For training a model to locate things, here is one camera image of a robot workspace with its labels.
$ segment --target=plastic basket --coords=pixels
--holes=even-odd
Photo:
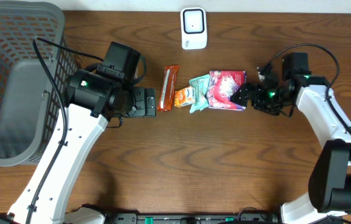
[[[65,18],[46,2],[0,1],[0,166],[36,163],[51,137],[59,101],[33,51],[35,37],[66,45]],[[69,52],[38,42],[60,91],[77,69]]]

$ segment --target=food wrapper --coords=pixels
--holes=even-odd
[[[245,107],[232,103],[230,97],[244,82],[246,82],[244,71],[210,71],[206,94],[209,108],[243,111]]]
[[[208,89],[209,79],[210,75],[204,75],[189,80],[189,85],[194,87],[196,90],[196,102],[190,107],[189,113],[193,113],[196,110],[202,111],[203,109],[208,108],[206,92]]]
[[[176,91],[174,95],[174,106],[180,108],[195,103],[195,88],[188,86]]]
[[[163,86],[159,106],[157,107],[159,111],[169,111],[173,107],[174,83],[176,82],[178,68],[178,65],[164,67]]]

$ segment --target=red snack bar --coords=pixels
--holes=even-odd
[[[159,99],[159,111],[169,111],[173,108],[174,101],[174,83],[176,82],[178,65],[164,67],[163,86],[161,97]]]

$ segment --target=wood grain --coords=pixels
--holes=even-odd
[[[141,85],[156,88],[157,96],[166,65],[180,65],[176,89],[210,70],[246,70],[248,81],[257,82],[255,68],[277,51],[301,42],[322,44],[339,59],[342,71],[334,90],[351,119],[351,14],[208,13],[207,48],[193,51],[181,49],[179,13],[67,11],[65,17],[73,49],[103,57],[117,41],[145,55]],[[309,53],[315,74],[333,77],[326,54],[297,51]],[[82,66],[94,62],[76,59]],[[252,108],[194,114],[174,108],[105,131],[80,173],[68,211],[83,203],[141,213],[270,210],[307,191],[320,153],[299,112],[288,119]],[[34,169],[0,168],[0,212],[15,202]]]

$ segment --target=white plug-in device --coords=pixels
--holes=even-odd
[[[181,11],[181,41],[186,50],[203,49],[207,45],[206,11],[189,7]]]

